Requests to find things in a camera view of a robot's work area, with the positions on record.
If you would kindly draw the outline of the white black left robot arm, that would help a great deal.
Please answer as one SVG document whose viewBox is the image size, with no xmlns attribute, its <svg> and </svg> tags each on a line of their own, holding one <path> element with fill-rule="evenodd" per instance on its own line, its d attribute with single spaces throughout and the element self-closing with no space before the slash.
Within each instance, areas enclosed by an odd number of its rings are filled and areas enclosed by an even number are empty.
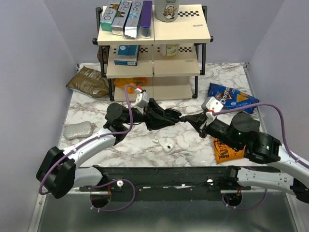
<svg viewBox="0 0 309 232">
<path fill-rule="evenodd" d="M 44 157 L 36 179 L 40 182 L 39 193 L 47 189 L 56 199 L 66 195 L 71 189 L 92 186 L 101 191 L 106 188 L 107 179 L 99 167 L 82 168 L 81 165 L 97 153 L 115 146 L 124 140 L 131 128 L 128 123 L 145 123 L 148 130 L 159 130 L 174 126 L 180 121 L 181 113 L 173 109 L 161 108 L 150 99 L 144 108 L 124 107 L 116 102 L 110 104 L 106 112 L 103 128 L 76 145 L 59 149 L 50 148 Z"/>
</svg>

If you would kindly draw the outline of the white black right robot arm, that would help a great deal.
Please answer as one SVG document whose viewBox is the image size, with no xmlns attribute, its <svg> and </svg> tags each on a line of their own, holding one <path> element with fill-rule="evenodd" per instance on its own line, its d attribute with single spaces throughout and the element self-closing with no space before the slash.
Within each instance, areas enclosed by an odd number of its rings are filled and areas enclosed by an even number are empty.
<svg viewBox="0 0 309 232">
<path fill-rule="evenodd" d="M 210 120 L 205 113 L 181 117 L 190 123 L 201 138 L 211 136 L 235 151 L 244 150 L 244 157 L 257 164 L 266 164 L 278 173 L 252 171 L 228 166 L 223 177 L 214 181 L 215 186 L 234 189 L 237 187 L 263 187 L 296 196 L 304 203 L 309 201 L 309 170 L 288 155 L 280 140 L 260 132 L 260 122 L 245 112 L 237 113 L 230 124 L 219 119 Z"/>
</svg>

